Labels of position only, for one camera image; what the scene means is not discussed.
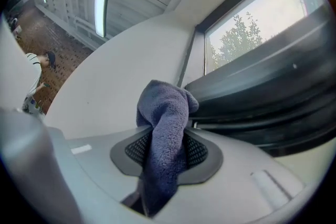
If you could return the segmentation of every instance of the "gray plastic panel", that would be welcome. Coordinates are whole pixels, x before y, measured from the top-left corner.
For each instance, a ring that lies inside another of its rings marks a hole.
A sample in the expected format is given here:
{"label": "gray plastic panel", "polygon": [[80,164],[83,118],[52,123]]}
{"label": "gray plastic panel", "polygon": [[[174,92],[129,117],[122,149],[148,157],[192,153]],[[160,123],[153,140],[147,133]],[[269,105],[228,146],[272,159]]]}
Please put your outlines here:
{"label": "gray plastic panel", "polygon": [[81,223],[79,209],[37,118],[0,109],[0,152],[18,190],[49,223]]}
{"label": "gray plastic panel", "polygon": [[[153,223],[148,218],[135,213],[133,210],[120,204],[107,192],[92,180],[92,174],[87,174],[76,157],[72,154],[67,140],[61,131],[56,128],[48,128],[51,141],[55,149],[55,157],[61,173],[66,181],[73,197],[80,209],[83,223],[85,224],[111,224],[111,223]],[[80,139],[74,141],[77,146],[81,145]]]}
{"label": "gray plastic panel", "polygon": [[94,181],[116,201],[122,201],[127,195],[135,191],[138,178],[125,176],[111,161],[109,155],[111,148],[127,137],[132,137],[138,132],[151,130],[148,126],[131,129],[124,132],[92,137],[66,140],[70,148],[90,145],[91,149],[74,155],[81,168]]}

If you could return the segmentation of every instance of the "sky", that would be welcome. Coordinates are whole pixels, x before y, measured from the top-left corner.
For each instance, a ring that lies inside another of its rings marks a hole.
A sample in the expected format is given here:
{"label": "sky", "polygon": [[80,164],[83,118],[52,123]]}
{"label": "sky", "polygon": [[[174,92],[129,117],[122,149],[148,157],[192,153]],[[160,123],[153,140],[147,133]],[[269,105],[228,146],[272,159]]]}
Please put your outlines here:
{"label": "sky", "polygon": [[[246,12],[251,13],[253,19],[257,20],[256,23],[259,26],[260,36],[263,41],[269,39],[272,35],[277,35],[307,14],[300,0],[255,0],[238,12],[238,15],[243,18],[246,27],[249,25]],[[235,22],[232,17],[224,25],[220,26],[219,29],[210,34],[211,44],[217,52],[219,52],[219,48],[223,45],[221,37],[227,30],[232,29],[235,26],[234,24]]]}

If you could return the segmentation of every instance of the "white plastic surface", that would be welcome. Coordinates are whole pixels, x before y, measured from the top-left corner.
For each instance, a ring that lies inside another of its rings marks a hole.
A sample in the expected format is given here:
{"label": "white plastic surface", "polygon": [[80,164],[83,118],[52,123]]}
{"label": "white plastic surface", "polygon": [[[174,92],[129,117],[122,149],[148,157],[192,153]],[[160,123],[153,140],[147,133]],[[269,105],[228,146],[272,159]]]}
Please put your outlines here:
{"label": "white plastic surface", "polygon": [[66,139],[136,127],[141,92],[152,79],[177,82],[192,31],[172,12],[115,36],[66,80],[45,124],[61,129]]}
{"label": "white plastic surface", "polygon": [[129,130],[120,133],[68,140],[72,153],[80,149],[90,150],[75,154],[75,158],[92,181],[116,201],[122,201],[137,188],[138,178],[119,171],[110,158],[112,147],[136,133]]}
{"label": "white plastic surface", "polygon": [[9,30],[4,17],[0,18],[0,106],[21,109],[29,88],[36,77],[36,69]]}
{"label": "white plastic surface", "polygon": [[251,177],[266,170],[292,197],[304,184],[273,158],[251,144],[197,130],[201,137],[222,150],[224,162],[206,183],[180,186],[175,196],[155,217],[169,223],[243,224],[274,212]]}
{"label": "white plastic surface", "polygon": [[320,183],[336,154],[336,138],[310,150],[275,158],[308,184]]}
{"label": "white plastic surface", "polygon": [[142,216],[109,196],[81,168],[63,135],[50,131],[55,157],[63,177],[80,209],[83,224],[150,224],[150,219]]}

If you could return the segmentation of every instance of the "blue towel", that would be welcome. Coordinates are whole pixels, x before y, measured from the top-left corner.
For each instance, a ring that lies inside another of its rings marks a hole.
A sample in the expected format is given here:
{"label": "blue towel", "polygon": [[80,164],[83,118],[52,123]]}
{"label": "blue towel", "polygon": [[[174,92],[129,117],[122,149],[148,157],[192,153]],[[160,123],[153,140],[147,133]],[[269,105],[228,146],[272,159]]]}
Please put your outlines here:
{"label": "blue towel", "polygon": [[137,126],[152,125],[152,142],[141,179],[142,198],[154,216],[177,191],[177,176],[187,169],[183,130],[198,102],[186,90],[152,80],[137,107]]}

